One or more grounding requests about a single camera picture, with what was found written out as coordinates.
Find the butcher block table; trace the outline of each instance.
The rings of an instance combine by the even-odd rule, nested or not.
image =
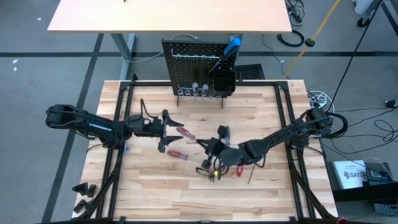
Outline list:
[[[113,118],[120,83],[105,81],[97,115]],[[298,118],[310,107],[304,81],[289,80],[288,83],[295,117]],[[131,114],[140,112],[139,101],[142,98],[149,114],[160,116],[162,110],[167,109],[174,121],[183,123],[198,139],[216,137],[219,125],[229,126],[233,147],[249,139],[264,138],[281,128],[275,90],[270,86],[237,86],[234,94],[224,99],[223,109],[221,100],[201,100],[200,97],[197,100],[182,97],[177,107],[177,97],[173,96],[171,86],[135,86],[132,98]],[[124,97],[123,110],[126,99],[127,96]],[[175,128],[170,127],[167,134],[179,135]],[[158,142],[157,138],[135,136],[128,140],[131,151],[123,157],[115,220],[124,216],[127,220],[142,221],[288,221],[289,217],[297,216],[284,144],[269,150],[265,167],[255,168],[248,184],[252,166],[245,166],[241,177],[236,175],[236,167],[233,166],[220,181],[210,182],[195,172],[195,168],[201,165],[199,162],[160,153]],[[99,143],[91,141],[90,146]],[[310,146],[320,149],[319,142],[314,139]],[[181,151],[199,160],[207,157],[205,150],[188,138],[171,143],[166,150]],[[86,156],[81,182],[96,184],[96,193],[101,185],[106,153],[105,148],[98,146],[90,149]],[[307,149],[304,150],[304,160],[310,188],[326,209],[337,216],[323,156]],[[307,217],[305,195],[299,189]],[[108,211],[110,195],[111,189],[105,197],[104,211]],[[78,194],[76,203],[81,199],[91,200]]]

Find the white wire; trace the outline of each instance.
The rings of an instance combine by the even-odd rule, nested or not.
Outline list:
[[[198,40],[198,39],[199,39],[197,36],[194,36],[194,35],[191,35],[191,34],[175,34],[170,40],[173,40],[174,38],[176,38],[176,37],[178,37],[178,36],[181,36],[181,35],[185,35],[185,36],[191,37],[192,39],[195,39],[195,40]],[[152,57],[149,57],[149,58],[144,58],[144,59],[137,60],[137,61],[130,61],[130,60],[127,60],[127,59],[123,58],[123,56],[121,56],[121,58],[122,58],[122,60],[123,60],[124,62],[127,62],[127,63],[139,63],[139,62],[143,62],[143,61],[150,60],[150,59],[156,58],[156,57],[158,57],[158,56],[161,56],[163,53],[164,53],[164,52],[161,52],[161,53],[159,53],[159,54],[157,54],[157,55],[155,55],[155,56],[152,56]]]
[[[331,103],[331,98],[330,98],[326,93],[324,93],[324,92],[322,92],[322,91],[320,91],[320,90],[312,90],[312,91],[310,91],[310,93],[312,93],[312,94],[315,95],[315,97],[316,97],[316,102],[319,103],[320,108],[323,108],[323,107],[328,103],[328,100],[329,100],[329,102]],[[311,103],[311,106],[312,106],[313,103],[314,103],[313,96],[311,95],[311,96],[309,96],[309,98],[310,98],[310,103]],[[333,112],[335,112],[335,105],[334,105],[333,103],[331,104],[331,107],[332,107]],[[358,149],[356,146],[354,146],[354,144],[351,143],[346,137],[344,137],[344,136],[342,136],[342,137],[343,137],[343,139],[344,139],[351,147],[353,147],[353,148],[354,148],[355,150],[357,150],[358,152],[360,151],[360,149]],[[390,171],[387,169],[387,167],[384,166],[384,164],[380,161],[379,158],[376,158],[376,157],[373,157],[373,156],[369,156],[369,154],[367,154],[367,153],[365,153],[365,152],[360,152],[360,154],[362,154],[363,156],[366,156],[366,158],[364,158],[364,159],[359,159],[359,160],[364,160],[364,161],[367,160],[367,159],[374,159],[374,160],[376,160],[377,163],[379,163],[379,164],[384,168],[384,170],[390,175],[390,178],[391,178],[393,181],[397,182],[395,179],[392,178],[392,174],[391,174]]]

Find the wooden table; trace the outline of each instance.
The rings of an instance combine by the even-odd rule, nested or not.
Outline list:
[[[61,0],[48,28],[55,32],[111,33],[121,55],[131,60],[135,34],[208,32],[288,33],[284,0]],[[124,62],[120,79],[127,77]]]
[[[305,85],[303,80],[288,82],[295,117],[298,117],[309,108]],[[113,118],[119,84],[119,81],[105,82],[98,115]],[[221,109],[220,100],[214,98],[196,101],[181,98],[176,107],[171,86],[135,86],[133,93],[131,114],[139,113],[139,100],[143,98],[151,115],[159,116],[163,109],[168,109],[170,117],[183,123],[197,138],[209,139],[216,136],[219,125],[228,125],[231,143],[235,146],[280,129],[275,91],[268,86],[237,86],[235,93],[224,100],[224,109]],[[178,134],[175,128],[169,128],[167,133]],[[284,221],[295,216],[283,144],[270,149],[265,168],[255,169],[248,185],[252,166],[245,166],[242,177],[237,177],[236,168],[232,167],[220,181],[210,182],[195,172],[199,163],[161,154],[157,143],[156,138],[133,136],[128,140],[131,152],[123,159],[115,219],[125,216],[128,220],[157,221]],[[311,146],[320,148],[318,141],[312,141]],[[167,149],[182,151],[196,159],[206,158],[203,148],[187,138],[173,142]],[[101,185],[106,153],[102,147],[94,147],[88,152],[81,182]],[[304,156],[311,189],[328,211],[337,215],[323,157],[313,150],[305,150]],[[108,192],[104,211],[109,207],[111,191]],[[308,216],[304,194],[302,191],[300,194],[304,214]],[[90,200],[78,195],[76,202],[81,199]]]

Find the blue handle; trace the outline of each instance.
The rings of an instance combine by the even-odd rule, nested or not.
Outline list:
[[[228,46],[226,46],[226,48],[224,49],[224,55],[228,55],[229,52],[234,49],[234,47],[239,47],[242,44],[241,39],[239,39],[239,37],[235,37],[231,43],[228,44]]]

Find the floor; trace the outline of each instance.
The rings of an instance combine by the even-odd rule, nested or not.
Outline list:
[[[304,1],[306,16],[299,31],[311,37],[322,23],[334,0]],[[76,105],[83,103],[85,110],[95,112],[104,80],[119,78],[122,61],[117,54],[106,57],[102,52],[117,52],[109,34],[103,36],[98,54],[93,52],[97,34],[59,34],[46,31],[59,1],[0,0],[0,141],[3,149],[0,157],[0,220],[2,223],[38,223],[42,219],[55,173],[62,155],[66,130],[49,129],[44,124],[45,110],[56,103]],[[390,1],[386,7],[391,12],[391,21],[398,16]],[[350,54],[360,39],[364,28],[356,27],[360,16],[353,11],[353,3],[341,1],[310,49],[314,56],[304,56],[292,70],[292,79],[304,79],[308,90],[321,90],[333,96],[337,84],[349,62]],[[398,52],[398,30],[393,29],[386,12],[378,10],[358,52]],[[155,55],[162,51],[160,40],[173,34],[137,34],[134,60]],[[227,34],[194,34],[200,40],[229,39]],[[241,65],[261,63],[267,79],[282,78],[280,62],[271,56],[250,57],[253,52],[269,53],[262,43],[261,34],[245,34],[238,63]],[[285,70],[302,47],[291,48],[280,44],[274,34],[265,36],[265,42],[284,61]],[[327,56],[325,52],[341,52],[340,56]],[[385,100],[396,94],[398,87],[397,57],[355,57],[335,100],[336,110],[383,107]],[[90,62],[96,60],[90,77]],[[134,64],[132,73],[142,80],[168,79],[163,57]],[[82,91],[89,85],[88,91]],[[380,110],[341,112],[350,123],[379,114]],[[353,126],[348,134],[378,134],[387,132],[377,129],[373,121],[383,119],[398,127],[397,111]],[[349,139],[357,148],[363,149],[382,144],[381,138],[359,137]],[[346,152],[355,151],[344,139],[335,141]],[[80,181],[85,148],[88,141],[77,136],[62,182],[52,221],[68,220],[75,202],[71,187]],[[346,160],[326,149],[327,161]],[[388,162],[392,174],[398,176],[396,143],[391,143],[367,154],[353,154],[350,159],[367,156]],[[397,218],[372,215],[372,207],[366,203],[338,203],[340,216],[355,220],[379,223],[394,223]]]

